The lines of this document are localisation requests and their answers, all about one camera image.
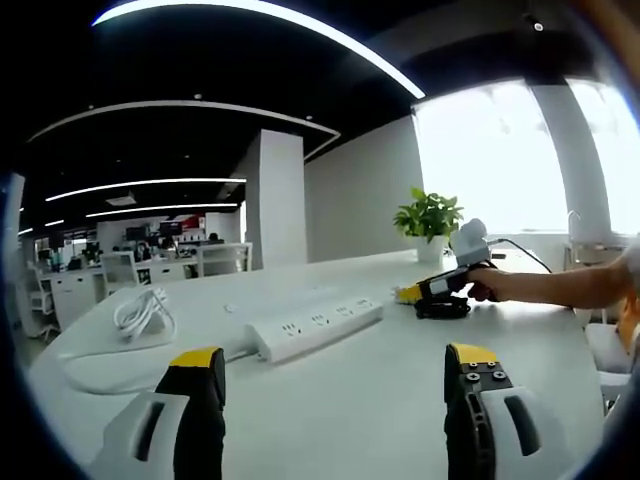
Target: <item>electrical outlet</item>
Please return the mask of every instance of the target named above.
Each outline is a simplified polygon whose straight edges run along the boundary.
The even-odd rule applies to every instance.
[[[316,350],[382,318],[382,305],[367,298],[325,304],[290,315],[281,321],[246,326],[249,341],[269,363]]]

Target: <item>white cabinet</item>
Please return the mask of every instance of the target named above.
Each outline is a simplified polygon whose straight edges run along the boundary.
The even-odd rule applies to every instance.
[[[162,265],[150,265],[149,275],[151,277],[151,283],[163,283],[163,282],[177,282],[186,278],[184,273],[184,265],[181,263],[167,263]]]
[[[51,278],[53,305],[60,329],[68,328],[102,299],[101,280],[88,272],[68,272]]]

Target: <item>hand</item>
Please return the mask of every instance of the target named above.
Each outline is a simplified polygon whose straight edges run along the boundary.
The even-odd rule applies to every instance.
[[[505,280],[509,275],[495,268],[478,268],[469,272],[469,281],[473,282],[469,297],[479,302],[489,299],[491,294],[497,298],[499,302],[507,300],[505,294]]]

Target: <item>office desk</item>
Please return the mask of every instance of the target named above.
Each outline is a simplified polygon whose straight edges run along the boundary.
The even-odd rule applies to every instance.
[[[143,270],[149,271],[151,283],[164,283],[185,280],[185,267],[197,267],[198,260],[195,257],[178,258],[175,260],[145,260],[136,263],[138,274]]]
[[[49,273],[41,278],[43,288],[51,291],[53,308],[60,330],[67,329],[105,297],[102,269],[87,268]]]
[[[496,263],[538,271],[512,251]],[[527,386],[558,416],[570,450],[584,458],[600,440],[602,402],[573,312],[485,303],[473,304],[463,320],[437,321],[417,320],[412,307],[393,304],[392,287],[433,273],[414,252],[400,252],[170,283],[165,290],[179,325],[173,344],[81,360],[69,373],[92,385],[112,385],[164,369],[187,349],[222,345],[233,353],[243,347],[247,321],[367,295],[385,304],[381,322],[284,365],[255,357],[227,365],[226,478],[446,478],[442,384],[445,345],[453,341],[494,350],[513,383]],[[56,358],[113,348],[114,308],[140,290],[106,299],[56,339],[29,372],[53,431],[79,462],[93,459],[104,427],[133,395],[73,391]]]

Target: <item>window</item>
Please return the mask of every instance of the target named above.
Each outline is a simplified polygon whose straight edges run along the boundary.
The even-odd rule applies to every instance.
[[[523,80],[463,90],[415,108],[427,192],[457,196],[489,233],[567,231],[553,141]]]
[[[609,199],[611,229],[640,232],[640,132],[622,95],[600,83],[567,79],[593,135]]]

